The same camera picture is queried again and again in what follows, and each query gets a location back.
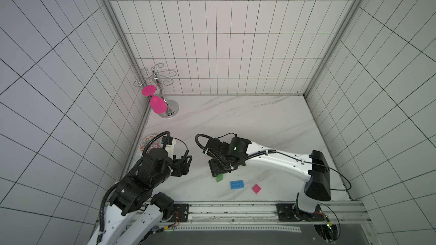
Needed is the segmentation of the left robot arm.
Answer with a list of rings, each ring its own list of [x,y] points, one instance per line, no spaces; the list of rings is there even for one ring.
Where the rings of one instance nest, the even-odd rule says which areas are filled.
[[[149,236],[176,228],[187,221],[188,206],[153,190],[170,176],[187,175],[192,156],[170,158],[162,148],[152,149],[103,196],[99,225],[90,245],[139,245]]]

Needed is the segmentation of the green lego brick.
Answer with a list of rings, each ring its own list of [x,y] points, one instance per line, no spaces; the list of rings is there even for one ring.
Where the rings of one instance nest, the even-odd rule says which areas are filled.
[[[220,175],[218,175],[215,179],[216,179],[216,182],[217,182],[217,183],[218,183],[218,182],[221,182],[221,181],[223,180],[223,175],[220,174]]]

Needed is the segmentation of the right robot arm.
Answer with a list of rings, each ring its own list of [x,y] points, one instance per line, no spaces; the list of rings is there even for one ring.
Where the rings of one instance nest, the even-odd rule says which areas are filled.
[[[198,134],[196,144],[210,157],[211,174],[231,173],[244,166],[261,166],[283,171],[303,182],[297,194],[296,213],[315,214],[319,204],[331,200],[330,167],[322,152],[287,153],[234,136],[228,144],[219,138]]]

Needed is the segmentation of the magenta lego brick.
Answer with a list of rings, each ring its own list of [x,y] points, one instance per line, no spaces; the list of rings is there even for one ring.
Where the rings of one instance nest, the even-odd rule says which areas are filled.
[[[252,191],[257,195],[257,194],[259,194],[259,192],[261,191],[261,187],[260,187],[258,184],[255,184],[255,185],[252,187]]]

